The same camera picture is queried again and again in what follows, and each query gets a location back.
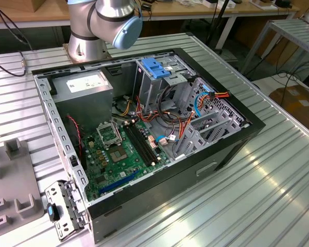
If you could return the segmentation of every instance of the motherboard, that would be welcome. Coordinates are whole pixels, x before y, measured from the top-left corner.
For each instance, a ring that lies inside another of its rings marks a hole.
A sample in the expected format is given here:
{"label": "motherboard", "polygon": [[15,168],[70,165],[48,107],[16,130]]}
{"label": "motherboard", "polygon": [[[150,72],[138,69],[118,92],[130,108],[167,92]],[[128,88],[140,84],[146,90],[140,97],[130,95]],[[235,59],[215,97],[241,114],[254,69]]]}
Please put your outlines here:
{"label": "motherboard", "polygon": [[[152,136],[142,121],[116,128],[111,128],[111,124],[100,125],[100,130],[97,128],[97,132],[82,139],[86,147],[88,201],[169,163],[165,152],[151,141]],[[110,140],[116,141],[107,146]]]}

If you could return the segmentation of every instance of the yellow wire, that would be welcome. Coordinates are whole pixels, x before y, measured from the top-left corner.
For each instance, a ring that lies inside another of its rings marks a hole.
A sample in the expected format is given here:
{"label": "yellow wire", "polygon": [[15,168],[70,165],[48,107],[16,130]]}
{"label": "yellow wire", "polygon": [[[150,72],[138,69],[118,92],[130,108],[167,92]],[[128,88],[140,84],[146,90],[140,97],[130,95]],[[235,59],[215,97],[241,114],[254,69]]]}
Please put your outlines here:
{"label": "yellow wire", "polygon": [[128,111],[129,111],[129,104],[130,104],[130,103],[131,103],[131,101],[128,100],[126,110],[124,111],[124,113],[121,113],[120,116],[123,117],[123,116],[126,116],[126,115],[127,115]]}

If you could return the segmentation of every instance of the open computer tower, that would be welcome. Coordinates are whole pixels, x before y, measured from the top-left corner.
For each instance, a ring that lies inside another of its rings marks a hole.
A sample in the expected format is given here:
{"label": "open computer tower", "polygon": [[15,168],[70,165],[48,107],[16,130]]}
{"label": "open computer tower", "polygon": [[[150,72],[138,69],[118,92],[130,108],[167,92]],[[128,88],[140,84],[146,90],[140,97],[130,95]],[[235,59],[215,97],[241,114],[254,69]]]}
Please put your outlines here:
{"label": "open computer tower", "polygon": [[265,126],[182,49],[33,72],[68,181],[45,190],[61,241],[94,242],[225,166]]}

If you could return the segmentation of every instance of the workbench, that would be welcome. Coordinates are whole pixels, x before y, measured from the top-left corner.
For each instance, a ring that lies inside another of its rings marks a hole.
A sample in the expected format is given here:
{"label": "workbench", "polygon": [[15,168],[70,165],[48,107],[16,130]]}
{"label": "workbench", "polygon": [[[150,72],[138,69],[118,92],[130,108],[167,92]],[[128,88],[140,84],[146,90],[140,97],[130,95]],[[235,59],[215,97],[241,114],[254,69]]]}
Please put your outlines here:
{"label": "workbench", "polygon": [[247,57],[241,66],[241,73],[245,72],[253,56],[270,30],[275,31],[277,34],[268,45],[262,57],[265,57],[273,49],[275,43],[281,36],[303,49],[303,52],[296,59],[297,64],[294,66],[294,68],[296,68],[299,63],[301,63],[302,58],[307,52],[309,52],[309,23],[301,19],[269,21],[262,29],[251,50],[248,52]]}
{"label": "workbench", "polygon": [[[266,127],[223,169],[111,235],[101,246],[309,246],[309,131],[193,36],[140,38],[112,57],[183,48]],[[44,189],[66,179],[30,71],[70,64],[63,48],[24,52],[24,78],[0,70],[0,145],[26,140]],[[18,53],[0,64],[22,72]],[[0,236],[0,246],[93,246],[88,230],[60,243],[48,214]]]}
{"label": "workbench", "polygon": [[[46,0],[46,2],[34,13],[18,11],[9,8],[1,8],[20,28],[27,27],[54,27],[69,26],[70,16],[68,6],[65,0]],[[173,1],[172,3],[155,2],[151,8],[152,21],[164,20],[187,20],[187,19],[206,19],[212,18],[215,8],[207,8],[204,5],[197,4],[192,7],[186,7],[180,3]],[[278,8],[271,10],[262,10],[255,5],[243,0],[243,3],[237,4],[233,9],[226,9],[223,17],[229,18],[225,28],[216,45],[217,49],[221,49],[230,33],[230,30],[237,19],[242,16],[265,16],[265,15],[286,15],[287,19],[292,19],[299,11],[299,8],[293,6],[291,9]],[[143,20],[150,20],[147,11],[142,11]],[[216,11],[215,17],[218,16],[219,9]],[[0,19],[0,29],[6,28]]]}

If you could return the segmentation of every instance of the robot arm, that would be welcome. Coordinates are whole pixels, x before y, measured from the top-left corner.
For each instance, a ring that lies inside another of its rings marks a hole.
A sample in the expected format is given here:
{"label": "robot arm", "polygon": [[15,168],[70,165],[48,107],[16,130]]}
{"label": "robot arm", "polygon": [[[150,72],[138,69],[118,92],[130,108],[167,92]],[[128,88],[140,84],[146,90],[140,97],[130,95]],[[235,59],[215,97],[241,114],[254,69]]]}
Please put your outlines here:
{"label": "robot arm", "polygon": [[134,16],[133,0],[68,0],[71,37],[68,53],[76,62],[108,56],[105,42],[128,49],[139,37],[141,18]]}

